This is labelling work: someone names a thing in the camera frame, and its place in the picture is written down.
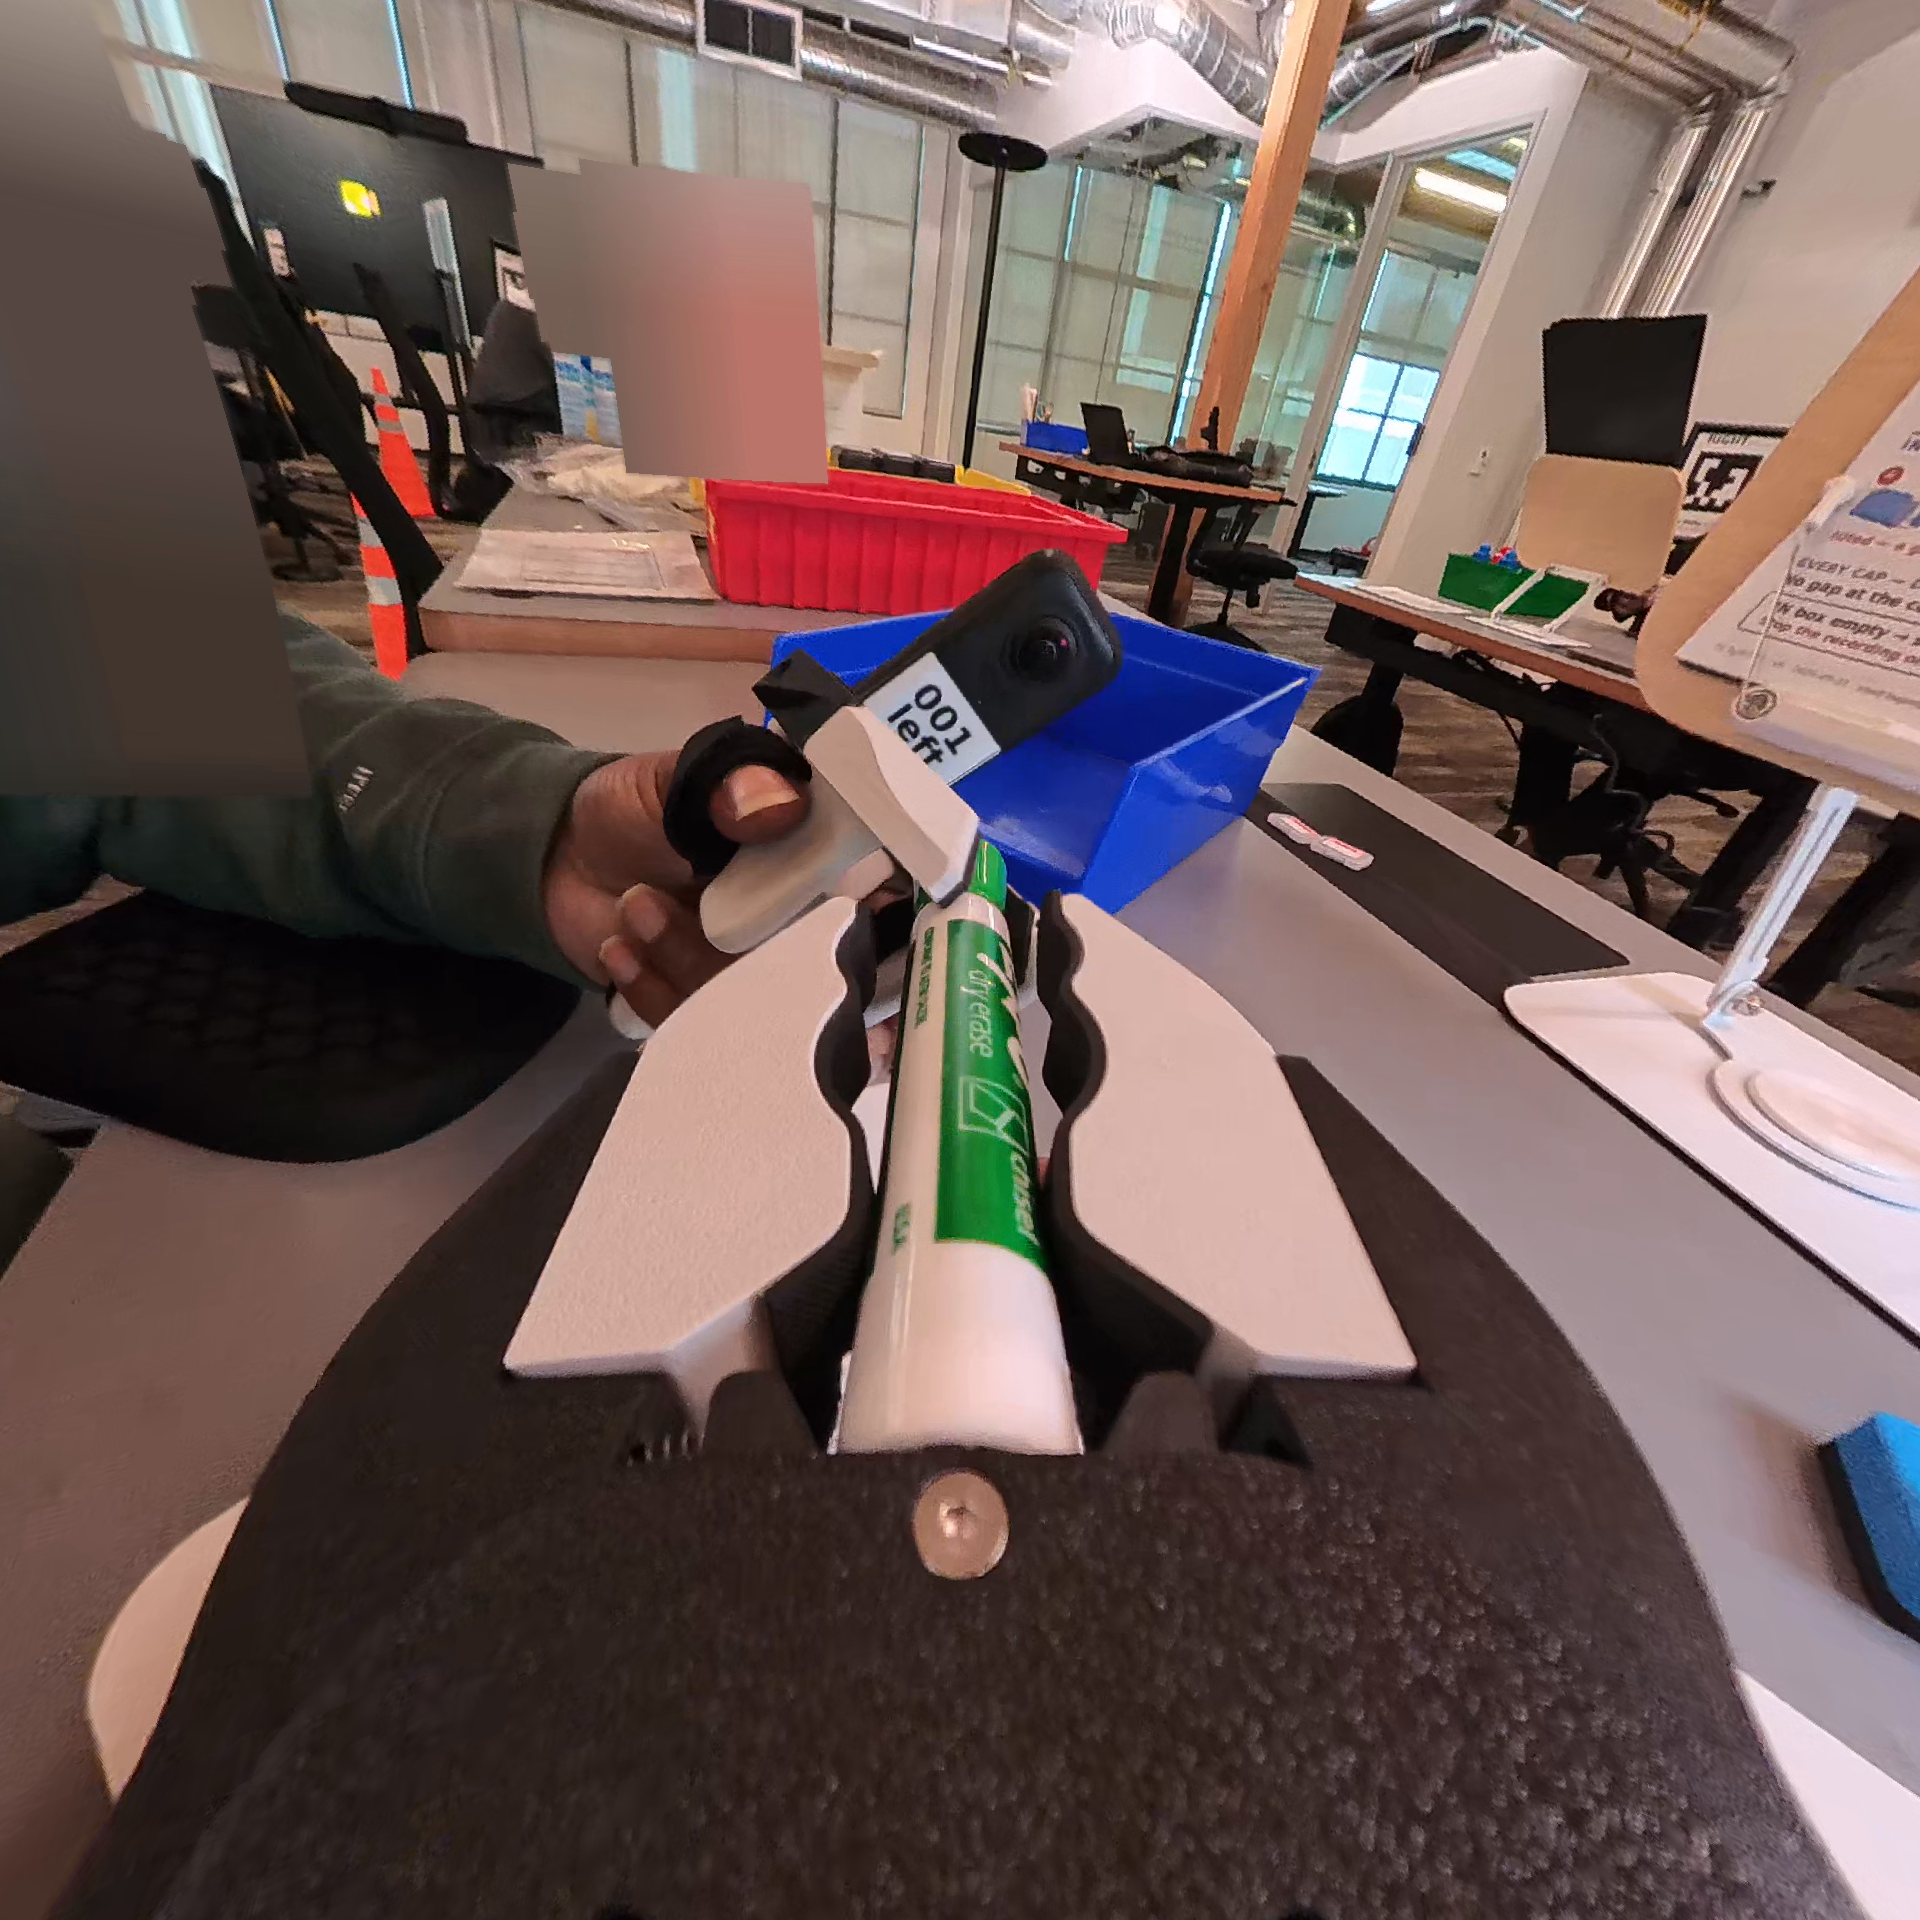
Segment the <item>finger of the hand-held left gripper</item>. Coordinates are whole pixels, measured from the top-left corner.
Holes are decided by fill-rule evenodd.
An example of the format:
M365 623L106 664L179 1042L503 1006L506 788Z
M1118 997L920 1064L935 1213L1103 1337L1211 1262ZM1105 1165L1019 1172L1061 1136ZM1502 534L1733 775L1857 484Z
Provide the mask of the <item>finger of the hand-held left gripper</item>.
M805 740L805 759L927 901L947 905L968 889L977 814L874 711L861 704L832 711Z

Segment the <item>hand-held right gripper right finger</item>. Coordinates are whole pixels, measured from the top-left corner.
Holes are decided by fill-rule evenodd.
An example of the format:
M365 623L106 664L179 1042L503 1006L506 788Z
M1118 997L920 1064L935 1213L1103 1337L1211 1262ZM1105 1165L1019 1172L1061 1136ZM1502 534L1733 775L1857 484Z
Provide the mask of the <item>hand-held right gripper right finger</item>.
M1039 912L1043 1235L1092 1412L1185 1374L1409 1379L1416 1355L1270 1042L1081 894Z

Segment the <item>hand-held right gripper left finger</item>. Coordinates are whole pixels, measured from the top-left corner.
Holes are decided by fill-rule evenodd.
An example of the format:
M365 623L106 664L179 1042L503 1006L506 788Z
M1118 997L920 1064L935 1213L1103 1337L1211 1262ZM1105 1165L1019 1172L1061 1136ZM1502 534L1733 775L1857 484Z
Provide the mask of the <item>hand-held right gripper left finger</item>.
M503 1363L662 1372L704 1419L726 1377L783 1375L832 1419L876 1229L869 911L832 898L642 1044Z

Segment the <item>blue plastic bin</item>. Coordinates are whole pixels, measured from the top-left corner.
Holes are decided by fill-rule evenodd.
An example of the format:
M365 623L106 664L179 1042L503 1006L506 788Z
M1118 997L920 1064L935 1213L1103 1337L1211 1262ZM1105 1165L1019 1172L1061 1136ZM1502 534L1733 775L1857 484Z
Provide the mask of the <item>blue plastic bin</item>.
M1118 911L1244 815L1319 676L1257 647L1167 627L1105 598L1118 678L1030 739L969 735L973 702L938 682L869 700L951 782L1032 903L1081 892Z

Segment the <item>green dry erase marker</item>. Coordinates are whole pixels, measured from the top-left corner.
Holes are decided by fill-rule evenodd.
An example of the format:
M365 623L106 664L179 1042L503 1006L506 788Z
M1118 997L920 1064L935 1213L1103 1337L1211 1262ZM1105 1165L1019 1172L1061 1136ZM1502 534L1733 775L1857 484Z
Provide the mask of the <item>green dry erase marker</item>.
M913 923L838 1452L1081 1451L1039 1196L1006 887L986 878Z

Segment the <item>white whiteboard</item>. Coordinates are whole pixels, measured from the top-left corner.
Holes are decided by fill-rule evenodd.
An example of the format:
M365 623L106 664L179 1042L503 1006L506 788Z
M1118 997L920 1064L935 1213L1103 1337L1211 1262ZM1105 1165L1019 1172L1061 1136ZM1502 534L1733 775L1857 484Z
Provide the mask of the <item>white whiteboard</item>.
M131 1778L173 1687L186 1643L243 1500L188 1533L131 1590L107 1626L85 1679L85 1720L107 1793ZM1742 1701L1777 1773L1835 1859L1859 1910L1918 1914L1918 1796L1740 1672Z

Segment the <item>blue whiteboard eraser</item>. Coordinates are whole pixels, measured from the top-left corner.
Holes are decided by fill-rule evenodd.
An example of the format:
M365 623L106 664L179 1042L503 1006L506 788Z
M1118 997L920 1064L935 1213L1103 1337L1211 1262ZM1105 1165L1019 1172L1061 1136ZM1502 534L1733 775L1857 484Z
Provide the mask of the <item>blue whiteboard eraser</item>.
M1875 1410L1815 1456L1874 1612L1918 1639L1918 1425Z

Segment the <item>person's left hand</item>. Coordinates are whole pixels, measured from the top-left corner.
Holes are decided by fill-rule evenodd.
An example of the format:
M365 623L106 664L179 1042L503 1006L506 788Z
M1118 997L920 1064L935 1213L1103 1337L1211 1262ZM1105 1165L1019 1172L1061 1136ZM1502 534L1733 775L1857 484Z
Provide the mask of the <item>person's left hand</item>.
M561 956L647 1028L731 964L702 931L706 878L664 830L675 766L675 751L596 766L569 801L539 887Z

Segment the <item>red plastic bin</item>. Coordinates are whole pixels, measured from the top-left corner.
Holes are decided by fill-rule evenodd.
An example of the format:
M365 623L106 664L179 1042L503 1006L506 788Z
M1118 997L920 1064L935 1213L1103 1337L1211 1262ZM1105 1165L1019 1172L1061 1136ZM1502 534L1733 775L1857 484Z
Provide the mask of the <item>red plastic bin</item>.
M830 469L821 482L704 480L708 563L741 605L957 605L1004 568L1065 552L1098 583L1125 537L1043 493Z

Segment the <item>wooden background desk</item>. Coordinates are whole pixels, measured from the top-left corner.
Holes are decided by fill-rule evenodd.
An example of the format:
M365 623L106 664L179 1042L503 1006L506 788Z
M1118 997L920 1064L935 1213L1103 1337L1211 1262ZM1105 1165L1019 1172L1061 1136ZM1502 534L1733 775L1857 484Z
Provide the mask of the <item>wooden background desk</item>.
M766 664L783 632L867 620L860 610L744 601L505 594L468 588L448 561L419 603L431 651Z
M1167 526L1149 585L1145 614L1171 627L1180 623L1180 616L1187 609L1189 587L1184 585L1184 579L1187 577L1187 546L1198 510L1244 504L1257 508L1295 508L1299 504L1297 499L1281 488L1235 488L1211 477L1180 477L1154 469L1107 466L1087 457L1068 455L1068 451L1028 446L1019 440L1001 440L997 451L1008 451L1019 460L1052 471L1068 473L1076 480L1118 482L1118 486L1140 488L1167 502Z
M1592 856L1616 874L1639 918L1648 879L1683 896L1663 927L1700 951L1727 951L1745 900L1778 856L1811 795L1811 779L1727 742L1672 726L1634 673L1634 636L1579 636L1363 579L1301 574L1295 585L1326 601L1326 640L1365 662L1357 691L1314 722L1314 735L1378 773L1401 751L1403 684L1425 684L1513 728L1517 770L1500 837L1559 867ZM1698 874L1681 868L1654 830L1659 801L1751 806Z

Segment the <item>black office chair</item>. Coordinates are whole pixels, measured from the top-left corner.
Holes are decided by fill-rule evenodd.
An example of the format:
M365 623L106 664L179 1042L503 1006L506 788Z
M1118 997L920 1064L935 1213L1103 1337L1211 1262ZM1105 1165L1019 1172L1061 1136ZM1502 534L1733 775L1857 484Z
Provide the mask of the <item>black office chair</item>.
M1262 543L1196 541L1187 552L1187 574L1193 581L1222 588L1220 609L1209 620L1189 625L1187 632L1257 653L1259 642L1231 623L1235 601L1257 609L1264 587L1297 577L1297 563Z

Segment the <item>pile of clear plastic bags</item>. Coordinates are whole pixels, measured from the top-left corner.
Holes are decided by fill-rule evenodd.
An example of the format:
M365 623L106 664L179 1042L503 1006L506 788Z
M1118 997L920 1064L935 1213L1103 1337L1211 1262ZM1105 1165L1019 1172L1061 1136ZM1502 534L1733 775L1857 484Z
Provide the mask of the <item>pile of clear plastic bags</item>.
M536 477L539 497L563 499L605 523L636 534L680 532L708 539L704 491L682 475L614 471L611 466Z

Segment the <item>white paper sheets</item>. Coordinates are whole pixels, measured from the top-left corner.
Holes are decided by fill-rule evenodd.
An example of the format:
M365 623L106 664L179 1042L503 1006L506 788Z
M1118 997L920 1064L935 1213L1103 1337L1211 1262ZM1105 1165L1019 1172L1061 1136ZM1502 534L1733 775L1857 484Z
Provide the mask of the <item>white paper sheets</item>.
M521 596L711 601L717 598L684 530L481 530L457 583Z

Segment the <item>black floor lamp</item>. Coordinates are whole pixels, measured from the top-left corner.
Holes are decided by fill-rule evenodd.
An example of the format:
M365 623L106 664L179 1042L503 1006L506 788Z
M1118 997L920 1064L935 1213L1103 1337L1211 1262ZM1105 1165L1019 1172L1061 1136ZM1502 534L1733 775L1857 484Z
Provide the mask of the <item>black floor lamp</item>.
M1004 206L1006 180L1010 177L1030 177L1044 167L1048 157L1043 146L1024 135L1012 135L1006 131L990 131L988 127L973 127L957 140L958 153L975 166L984 167L990 177L990 197L986 213L986 232L982 239L980 252L980 283L975 299L975 327L973 327L973 347L971 363L968 378L968 402L962 431L962 457L958 464L964 468L973 466L973 448L979 420L979 398L984 378L984 356L988 343L988 323L990 307L993 305L995 292L995 264L997 264L997 224L1001 206Z

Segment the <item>green plastic bin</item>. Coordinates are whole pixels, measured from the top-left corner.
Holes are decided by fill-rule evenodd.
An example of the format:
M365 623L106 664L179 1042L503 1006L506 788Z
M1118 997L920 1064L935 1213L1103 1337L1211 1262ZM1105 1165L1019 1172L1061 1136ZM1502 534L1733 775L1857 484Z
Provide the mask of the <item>green plastic bin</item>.
M1517 550L1476 546L1449 552L1438 581L1438 598L1453 605L1484 612L1537 627L1557 627L1579 605L1588 605L1605 587L1605 577L1588 568L1526 565Z

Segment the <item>wooden pillar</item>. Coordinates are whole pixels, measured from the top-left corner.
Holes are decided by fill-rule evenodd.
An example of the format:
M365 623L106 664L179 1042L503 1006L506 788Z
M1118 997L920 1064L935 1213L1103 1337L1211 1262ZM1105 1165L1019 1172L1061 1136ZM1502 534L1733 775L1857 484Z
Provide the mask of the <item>wooden pillar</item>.
M1346 17L1346 1L1295 1L1286 12L1253 169L1235 228L1235 250L1226 259L1193 396L1193 427L1217 424L1224 451L1235 448L1237 418L1249 389Z

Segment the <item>orange traffic cone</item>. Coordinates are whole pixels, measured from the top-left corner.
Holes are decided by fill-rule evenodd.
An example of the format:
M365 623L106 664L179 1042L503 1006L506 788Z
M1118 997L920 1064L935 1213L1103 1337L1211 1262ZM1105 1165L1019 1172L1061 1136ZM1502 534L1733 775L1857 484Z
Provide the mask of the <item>orange traffic cone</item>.
M391 680L400 680L408 664L408 612L391 554L356 493L349 493L356 519L358 563L367 596L373 664Z
M389 391L386 374L375 365L373 378L373 424L378 437L378 462L389 488L398 504L417 519L437 517L437 508L428 488L428 479L419 466L419 459L400 424L395 396Z

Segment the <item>tan cardboard sheet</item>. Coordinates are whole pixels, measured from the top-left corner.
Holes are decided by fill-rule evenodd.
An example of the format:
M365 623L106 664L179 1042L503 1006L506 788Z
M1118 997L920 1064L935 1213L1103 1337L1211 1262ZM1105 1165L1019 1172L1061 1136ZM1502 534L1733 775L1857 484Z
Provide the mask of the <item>tan cardboard sheet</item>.
M1544 451L1528 469L1513 545L1524 565L1579 568L1608 587L1650 592L1681 504L1676 466Z

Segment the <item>black panel board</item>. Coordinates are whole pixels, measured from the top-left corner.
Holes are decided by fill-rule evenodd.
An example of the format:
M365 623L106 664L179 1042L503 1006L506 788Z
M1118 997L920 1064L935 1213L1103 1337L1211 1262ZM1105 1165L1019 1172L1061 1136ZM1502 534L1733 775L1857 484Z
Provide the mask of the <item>black panel board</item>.
M1546 455L1676 468L1707 323L1702 312L1546 323Z

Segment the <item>black display screen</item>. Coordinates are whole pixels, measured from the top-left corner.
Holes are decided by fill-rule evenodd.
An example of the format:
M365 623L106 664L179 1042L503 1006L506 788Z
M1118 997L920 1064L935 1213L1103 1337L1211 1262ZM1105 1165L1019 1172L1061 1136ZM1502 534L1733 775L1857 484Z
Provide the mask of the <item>black display screen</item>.
M534 155L468 138L461 118L301 81L210 87L232 189L256 243L309 307L373 316L356 266L382 277L415 343L440 351L444 297L426 208L444 202L466 334L497 299L494 250L517 250L508 167Z

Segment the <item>white stand with base plate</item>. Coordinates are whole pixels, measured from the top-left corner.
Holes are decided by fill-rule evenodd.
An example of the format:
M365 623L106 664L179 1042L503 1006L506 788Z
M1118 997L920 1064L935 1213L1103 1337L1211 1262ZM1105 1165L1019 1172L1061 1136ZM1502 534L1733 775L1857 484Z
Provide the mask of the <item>white stand with base plate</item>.
M1535 978L1509 1017L1870 1306L1918 1332L1918 1101L1788 1019L1760 973L1859 795L1822 784L1713 978Z

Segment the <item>silver ventilation duct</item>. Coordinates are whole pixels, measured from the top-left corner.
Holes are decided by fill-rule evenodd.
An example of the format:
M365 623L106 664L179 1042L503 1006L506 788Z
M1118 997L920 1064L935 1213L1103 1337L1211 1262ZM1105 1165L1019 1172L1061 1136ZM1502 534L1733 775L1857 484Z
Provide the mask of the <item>silver ventilation duct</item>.
M1158 43L1182 59L1228 107L1260 120L1271 91L1275 59L1293 1L1251 1L1253 27L1235 23L1207 1L1050 1L1044 12L1092 27L1118 45Z

